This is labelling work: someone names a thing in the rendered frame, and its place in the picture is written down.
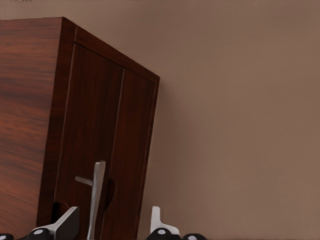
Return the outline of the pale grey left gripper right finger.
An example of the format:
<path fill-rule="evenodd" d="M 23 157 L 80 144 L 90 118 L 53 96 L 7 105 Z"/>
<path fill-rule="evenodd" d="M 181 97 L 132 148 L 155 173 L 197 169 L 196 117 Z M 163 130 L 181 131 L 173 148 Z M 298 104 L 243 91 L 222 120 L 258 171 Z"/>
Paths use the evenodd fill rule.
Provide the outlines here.
<path fill-rule="evenodd" d="M 150 234 L 145 240 L 180 240 L 178 228 L 161 221 L 161 209 L 153 206 L 150 221 Z"/>

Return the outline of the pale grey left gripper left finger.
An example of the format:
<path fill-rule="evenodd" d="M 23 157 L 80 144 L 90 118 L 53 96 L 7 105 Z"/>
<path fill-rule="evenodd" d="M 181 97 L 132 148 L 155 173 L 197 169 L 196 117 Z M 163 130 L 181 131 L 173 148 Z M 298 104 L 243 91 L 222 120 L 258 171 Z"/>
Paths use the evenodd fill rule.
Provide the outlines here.
<path fill-rule="evenodd" d="M 80 208 L 69 208 L 55 223 L 33 229 L 24 240 L 74 240 L 80 229 Z"/>

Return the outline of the dark brown wooden cabinet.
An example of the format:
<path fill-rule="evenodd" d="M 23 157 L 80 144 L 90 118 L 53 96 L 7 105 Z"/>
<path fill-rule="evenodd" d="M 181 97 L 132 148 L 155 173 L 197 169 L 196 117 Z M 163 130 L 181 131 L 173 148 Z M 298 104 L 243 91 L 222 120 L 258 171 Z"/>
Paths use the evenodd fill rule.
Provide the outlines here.
<path fill-rule="evenodd" d="M 0 20 L 0 233 L 16 239 L 79 207 L 87 239 L 136 240 L 160 78 L 65 17 Z"/>

